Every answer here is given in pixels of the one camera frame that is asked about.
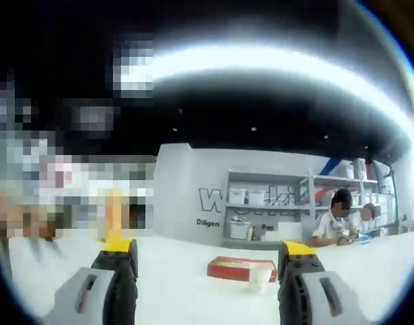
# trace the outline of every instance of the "red cardboard box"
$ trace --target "red cardboard box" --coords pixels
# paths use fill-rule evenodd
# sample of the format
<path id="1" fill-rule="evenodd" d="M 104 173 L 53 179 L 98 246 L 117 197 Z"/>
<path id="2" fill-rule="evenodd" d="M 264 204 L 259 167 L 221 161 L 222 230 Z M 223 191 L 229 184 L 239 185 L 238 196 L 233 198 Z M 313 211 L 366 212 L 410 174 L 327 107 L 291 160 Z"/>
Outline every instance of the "red cardboard box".
<path id="1" fill-rule="evenodd" d="M 277 269 L 272 260 L 238 259 L 218 256 L 208 264 L 207 275 L 213 278 L 249 281 L 250 267 L 254 263 L 271 263 L 273 269 L 269 282 L 276 281 Z"/>

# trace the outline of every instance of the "paper cup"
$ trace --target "paper cup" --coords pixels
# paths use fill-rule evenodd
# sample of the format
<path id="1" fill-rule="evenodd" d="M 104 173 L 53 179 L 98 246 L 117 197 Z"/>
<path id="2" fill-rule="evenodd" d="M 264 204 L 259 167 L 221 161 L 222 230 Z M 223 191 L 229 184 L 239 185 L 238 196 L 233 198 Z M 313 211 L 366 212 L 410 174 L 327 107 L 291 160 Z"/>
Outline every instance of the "paper cup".
<path id="1" fill-rule="evenodd" d="M 249 290 L 252 293 L 265 293 L 273 266 L 270 263 L 254 263 L 249 269 Z"/>

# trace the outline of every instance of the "ceiling light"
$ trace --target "ceiling light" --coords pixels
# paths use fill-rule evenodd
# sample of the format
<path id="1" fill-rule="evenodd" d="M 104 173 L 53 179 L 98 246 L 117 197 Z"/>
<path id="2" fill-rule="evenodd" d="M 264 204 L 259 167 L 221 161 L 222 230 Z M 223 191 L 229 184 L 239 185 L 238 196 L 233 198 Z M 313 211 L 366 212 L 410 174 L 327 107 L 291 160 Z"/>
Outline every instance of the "ceiling light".
<path id="1" fill-rule="evenodd" d="M 186 74 L 232 68 L 291 73 L 326 83 L 367 102 L 386 114 L 410 139 L 413 137 L 413 122 L 397 103 L 365 77 L 295 49 L 251 44 L 187 47 L 181 51 L 154 56 L 149 66 L 131 66 L 130 69 L 125 69 L 129 73 L 122 73 L 120 81 L 122 84 L 136 83 L 139 80 L 158 82 Z"/>

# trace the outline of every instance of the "dark hair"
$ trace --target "dark hair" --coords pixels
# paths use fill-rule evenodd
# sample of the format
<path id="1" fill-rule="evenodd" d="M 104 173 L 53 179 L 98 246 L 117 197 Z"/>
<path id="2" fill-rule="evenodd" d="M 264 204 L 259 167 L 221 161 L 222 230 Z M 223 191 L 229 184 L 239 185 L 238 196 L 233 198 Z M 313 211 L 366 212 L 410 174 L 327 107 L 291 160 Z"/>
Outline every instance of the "dark hair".
<path id="1" fill-rule="evenodd" d="M 333 198 L 330 203 L 330 207 L 333 208 L 336 203 L 344 203 L 347 207 L 351 207 L 352 204 L 352 198 L 351 193 L 346 188 L 340 188 L 335 195 L 333 195 Z"/>
<path id="2" fill-rule="evenodd" d="M 372 203 L 367 203 L 363 206 L 362 209 L 368 208 L 371 211 L 371 219 L 375 218 L 375 205 Z"/>

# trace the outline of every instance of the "table surface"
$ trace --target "table surface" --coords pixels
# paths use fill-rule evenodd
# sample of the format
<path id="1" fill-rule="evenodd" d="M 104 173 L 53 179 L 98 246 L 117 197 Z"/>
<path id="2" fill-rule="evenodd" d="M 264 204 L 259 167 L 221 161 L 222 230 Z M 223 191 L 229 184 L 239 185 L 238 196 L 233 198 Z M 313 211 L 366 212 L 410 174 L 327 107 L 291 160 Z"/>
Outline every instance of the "table surface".
<path id="1" fill-rule="evenodd" d="M 56 290 L 80 267 L 90 267 L 102 244 L 79 231 L 57 246 L 24 238 L 10 241 L 13 279 L 20 298 L 38 316 L 53 307 Z M 208 262 L 218 255 L 271 259 L 275 251 L 245 251 L 181 242 L 159 236 L 140 237 L 138 325 L 279 323 L 278 283 L 264 295 L 248 292 L 247 282 L 210 278 Z M 360 299 L 362 312 L 378 320 L 393 311 L 414 270 L 414 232 L 373 239 L 366 245 L 317 249 L 327 271 L 335 271 Z"/>

